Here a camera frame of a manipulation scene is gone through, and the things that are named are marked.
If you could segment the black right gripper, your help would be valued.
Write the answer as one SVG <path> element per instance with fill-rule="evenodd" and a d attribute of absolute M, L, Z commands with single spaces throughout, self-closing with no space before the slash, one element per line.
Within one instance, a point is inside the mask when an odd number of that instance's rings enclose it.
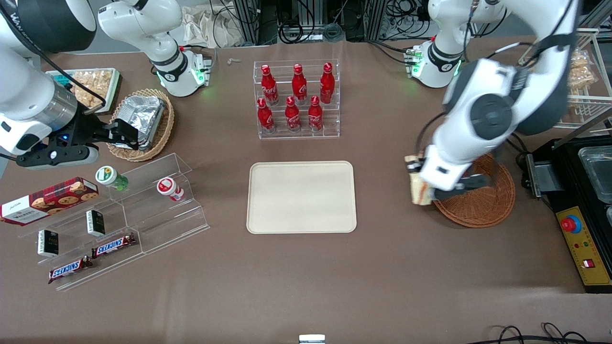
<path fill-rule="evenodd" d="M 114 147 L 138 151 L 140 148 L 138 133 L 138 129 L 122 119 L 115 119 L 107 124 L 96 115 L 78 112 L 58 131 L 58 146 L 103 142 L 110 143 Z"/>

